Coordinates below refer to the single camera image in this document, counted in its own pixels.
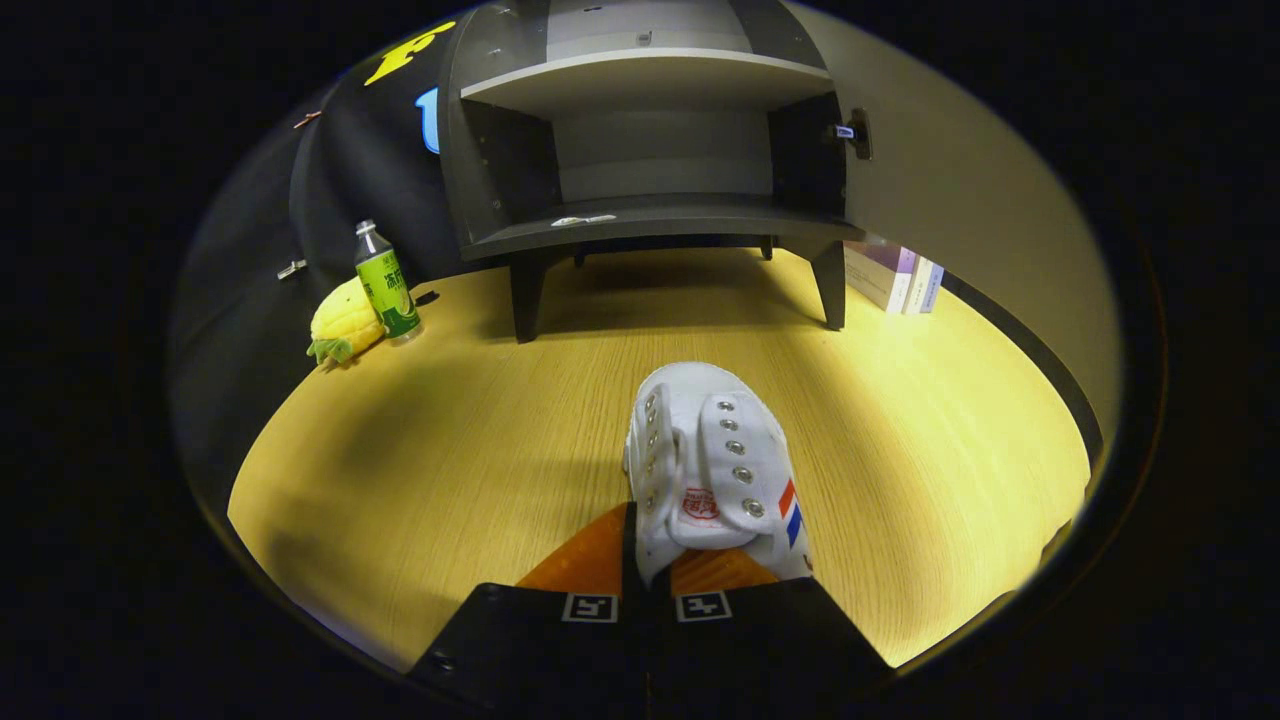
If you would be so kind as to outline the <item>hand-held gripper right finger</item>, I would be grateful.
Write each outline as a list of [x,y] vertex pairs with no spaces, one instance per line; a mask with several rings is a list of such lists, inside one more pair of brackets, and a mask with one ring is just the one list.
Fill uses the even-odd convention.
[[741,550],[686,551],[666,571],[655,701],[861,701],[893,669],[812,577],[781,580]]

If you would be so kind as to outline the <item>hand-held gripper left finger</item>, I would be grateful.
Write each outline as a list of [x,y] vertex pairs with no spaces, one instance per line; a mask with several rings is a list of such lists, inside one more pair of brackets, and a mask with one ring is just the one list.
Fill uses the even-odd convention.
[[452,701],[646,701],[652,591],[635,562],[637,510],[589,524],[594,569],[572,560],[559,589],[476,585],[408,673]]

